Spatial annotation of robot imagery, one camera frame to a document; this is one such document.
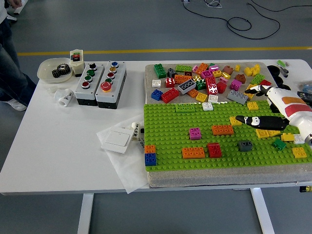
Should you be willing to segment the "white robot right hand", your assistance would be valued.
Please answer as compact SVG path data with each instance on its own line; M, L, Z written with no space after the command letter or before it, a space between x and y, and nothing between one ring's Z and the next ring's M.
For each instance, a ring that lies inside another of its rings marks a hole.
M245 92L267 96L269 104L276 107L284 117L236 116L236 120L263 130L278 131L284 130L287 125L295 126L305 143L312 144L312 110L296 93L267 85L254 86Z

